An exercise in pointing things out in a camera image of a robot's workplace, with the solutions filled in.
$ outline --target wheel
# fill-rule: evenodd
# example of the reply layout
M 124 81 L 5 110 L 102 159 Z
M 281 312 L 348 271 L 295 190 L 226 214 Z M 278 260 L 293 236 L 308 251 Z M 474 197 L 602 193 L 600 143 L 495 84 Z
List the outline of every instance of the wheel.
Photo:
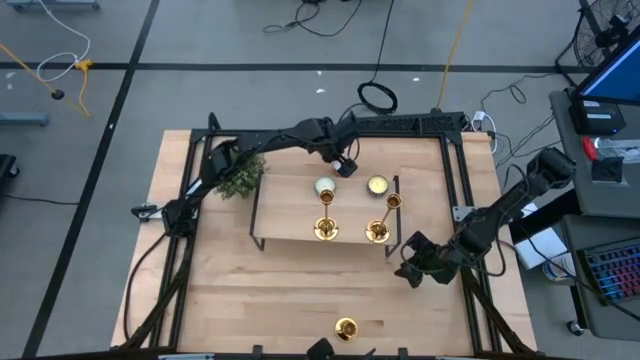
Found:
M 14 166 L 13 169 L 9 171 L 9 177 L 13 179 L 18 175 L 20 175 L 20 169 Z
M 576 320 L 569 321 L 566 323 L 567 329 L 575 336 L 582 336 L 584 334 L 584 329 L 580 327 Z

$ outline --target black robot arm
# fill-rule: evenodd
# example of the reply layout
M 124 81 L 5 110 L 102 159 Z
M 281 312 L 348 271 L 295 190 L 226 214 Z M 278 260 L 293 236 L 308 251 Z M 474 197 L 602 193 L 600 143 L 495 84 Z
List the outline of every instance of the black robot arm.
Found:
M 414 250 L 414 255 L 403 262 L 395 274 L 416 288 L 424 274 L 431 275 L 440 284 L 448 284 L 461 267 L 477 268 L 503 225 L 549 189 L 567 186 L 574 174 L 573 160 L 556 148 L 542 150 L 527 165 L 526 178 L 491 206 L 467 215 L 446 245 L 432 243 L 419 231 L 414 233 L 406 244 Z
M 172 236 L 186 236 L 194 229 L 193 217 L 197 205 L 214 188 L 231 179 L 254 156 L 270 151 L 300 147 L 317 152 L 337 173 L 349 177 L 358 168 L 342 154 L 360 135 L 353 114 L 337 124 L 328 118 L 306 119 L 288 129 L 248 133 L 222 142 L 207 154 L 200 166 L 198 178 L 186 194 L 169 201 L 162 209 L 165 231 Z

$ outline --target wooden tabletop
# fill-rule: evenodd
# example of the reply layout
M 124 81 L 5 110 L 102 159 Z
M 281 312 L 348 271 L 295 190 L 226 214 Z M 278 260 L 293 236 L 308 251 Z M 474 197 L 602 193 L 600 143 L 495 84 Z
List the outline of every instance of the wooden tabletop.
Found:
M 188 130 L 165 132 L 150 202 L 164 204 L 177 197 L 189 136 Z M 475 204 L 489 205 L 500 196 L 489 138 L 465 133 L 463 139 Z M 360 143 L 354 176 L 382 173 L 401 179 L 403 237 L 420 230 L 444 244 L 453 234 L 453 224 L 439 141 L 362 138 Z M 462 203 L 452 146 L 450 157 Z M 332 174 L 319 156 L 301 149 L 268 153 L 266 160 L 268 174 Z M 251 197 L 223 201 L 213 193 L 203 201 L 178 351 L 248 353 L 260 344 L 267 353 L 305 353 L 326 337 L 338 354 L 362 355 L 376 348 L 378 355 L 391 355 L 399 347 L 408 348 L 411 355 L 473 353 L 459 276 L 449 285 L 425 278 L 418 289 L 411 289 L 393 275 L 401 263 L 399 251 L 385 260 L 379 247 L 361 244 L 268 241 L 260 252 L 249 237 L 252 202 Z M 162 233 L 161 221 L 141 224 L 132 265 Z M 506 227 L 500 238 L 510 241 Z M 167 244 L 165 240 L 136 275 L 130 329 L 144 320 L 157 300 Z M 507 272 L 490 278 L 493 301 L 522 341 L 535 349 L 516 257 L 504 250 Z M 500 270 L 495 246 L 486 261 L 489 271 Z M 476 307 L 483 347 L 490 349 L 477 301 Z M 161 344 L 167 343 L 172 316 L 170 305 Z M 341 317 L 353 318 L 359 326 L 358 338 L 351 343 L 341 343 L 333 334 Z M 112 343 L 123 341 L 121 308 Z

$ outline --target brass candlestick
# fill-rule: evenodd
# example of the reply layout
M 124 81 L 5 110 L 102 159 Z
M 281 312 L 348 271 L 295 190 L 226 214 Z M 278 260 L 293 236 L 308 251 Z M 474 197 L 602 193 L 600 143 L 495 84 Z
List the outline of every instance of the brass candlestick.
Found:
M 338 224 L 329 217 L 329 205 L 331 205 L 333 198 L 334 194 L 331 190 L 322 190 L 320 193 L 320 201 L 324 205 L 324 217 L 316 221 L 313 232 L 322 241 L 331 241 L 338 236 Z
M 387 197 L 387 212 L 384 213 L 382 220 L 373 220 L 367 224 L 365 235 L 369 241 L 374 244 L 382 244 L 389 240 L 391 231 L 389 230 L 389 225 L 385 224 L 384 221 L 387 220 L 387 216 L 389 216 L 391 210 L 399 208 L 400 204 L 402 204 L 400 195 L 391 194 Z
M 358 335 L 358 325 L 353 319 L 342 318 L 336 323 L 334 331 L 338 339 L 349 342 Z

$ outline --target white cable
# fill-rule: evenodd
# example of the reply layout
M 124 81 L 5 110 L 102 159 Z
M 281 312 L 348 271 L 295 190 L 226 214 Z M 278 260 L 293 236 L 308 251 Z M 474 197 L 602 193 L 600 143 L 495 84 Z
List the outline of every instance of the white cable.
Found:
M 475 114 L 473 114 L 473 119 L 471 120 L 471 128 L 473 129 L 473 131 L 478 132 L 478 129 L 482 127 L 482 122 L 484 121 L 485 118 L 489 119 L 493 133 L 494 134 L 497 133 L 498 130 L 496 128 L 496 123 L 493 121 L 493 118 L 491 118 L 491 116 L 484 111 L 476 111 Z M 474 125 L 476 121 L 480 122 L 480 126 L 478 126 L 477 128 Z M 491 153 L 495 154 L 497 150 L 498 150 L 498 141 L 496 139 L 493 139 L 493 148 L 491 149 Z
M 84 53 L 82 54 L 82 56 L 78 57 L 78 55 L 76 55 L 76 54 L 74 54 L 74 53 L 71 53 L 71 52 L 62 52 L 62 53 L 55 54 L 55 55 L 53 55 L 53 56 L 51 56 L 51 57 L 49 57 L 49 58 L 45 59 L 44 61 L 42 61 L 42 62 L 38 65 L 38 68 L 36 69 L 36 75 L 38 75 L 38 78 L 39 78 L 40 80 L 44 81 L 44 82 L 51 82 L 51 81 L 57 80 L 57 79 L 59 79 L 59 78 L 61 78 L 61 77 L 65 76 L 65 75 L 66 75 L 66 74 L 67 74 L 71 69 L 73 69 L 73 66 L 74 66 L 75 64 L 79 63 L 80 61 L 82 61 L 82 60 L 85 58 L 85 56 L 87 56 L 87 54 L 89 53 L 89 49 L 91 48 L 91 40 L 90 40 L 86 35 L 84 35 L 84 34 L 82 34 L 82 33 L 78 32 L 78 31 L 76 31 L 76 30 L 73 30 L 72 28 L 70 28 L 70 27 L 68 27 L 67 25 L 63 24 L 63 23 L 62 23 L 62 21 L 60 21 L 60 20 L 56 19 L 56 17 L 55 17 L 55 16 L 53 16 L 53 14 L 51 13 L 51 11 L 50 11 L 50 10 L 49 10 L 45 5 L 44 5 L 44 2 L 42 2 L 42 0 L 38 0 L 38 2 L 40 3 L 40 5 L 42 5 L 42 7 L 44 8 L 44 11 L 46 11 L 46 12 L 47 12 L 47 14 L 48 14 L 52 19 L 53 19 L 53 21 L 55 21 L 55 22 L 57 22 L 57 23 L 58 23 L 58 25 L 62 26 L 63 28 L 65 28 L 65 29 L 67 29 L 67 30 L 71 31 L 72 33 L 74 33 L 74 34 L 76 34 L 76 35 L 78 35 L 78 36 L 81 36 L 81 37 L 83 37 L 85 40 L 87 40 L 87 49 L 84 51 Z M 65 71 L 63 71 L 62 73 L 58 74 L 58 76 L 55 76 L 55 77 L 53 77 L 53 78 L 51 78 L 51 79 L 43 79 L 43 78 L 42 78 L 42 76 L 40 76 L 40 70 L 42 69 L 42 67 L 43 67 L 46 63 L 48 63 L 49 61 L 51 61 L 51 60 L 53 60 L 53 59 L 55 59 L 55 58 L 58 58 L 58 57 L 60 57 L 60 56 L 72 56 L 72 57 L 73 57 L 73 63 L 72 63 L 71 65 L 69 65 L 69 67 L 68 67 Z

